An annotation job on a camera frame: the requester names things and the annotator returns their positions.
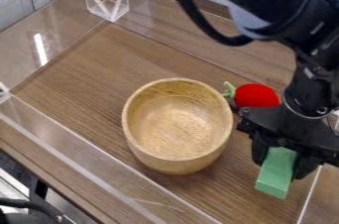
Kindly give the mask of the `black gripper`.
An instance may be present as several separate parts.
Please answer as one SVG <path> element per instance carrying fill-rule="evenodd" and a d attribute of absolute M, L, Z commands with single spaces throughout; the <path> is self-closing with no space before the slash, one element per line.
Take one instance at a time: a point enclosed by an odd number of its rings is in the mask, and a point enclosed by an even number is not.
<path fill-rule="evenodd" d="M 299 66 L 274 107 L 238 107 L 238 129 L 253 139 L 261 166 L 270 148 L 297 152 L 293 178 L 305 179 L 321 165 L 339 167 L 339 136 L 327 122 L 339 109 L 339 68 Z"/>

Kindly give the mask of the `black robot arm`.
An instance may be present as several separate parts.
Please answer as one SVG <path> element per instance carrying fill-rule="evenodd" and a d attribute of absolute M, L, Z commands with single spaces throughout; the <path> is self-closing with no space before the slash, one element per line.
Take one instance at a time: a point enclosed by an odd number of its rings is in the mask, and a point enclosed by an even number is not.
<path fill-rule="evenodd" d="M 297 151 L 293 177 L 318 166 L 339 166 L 339 141 L 325 119 L 339 109 L 339 0 L 229 0 L 242 46 L 277 41 L 295 53 L 295 71 L 275 107 L 239 109 L 254 140 L 253 158 L 263 164 L 267 150 Z"/>

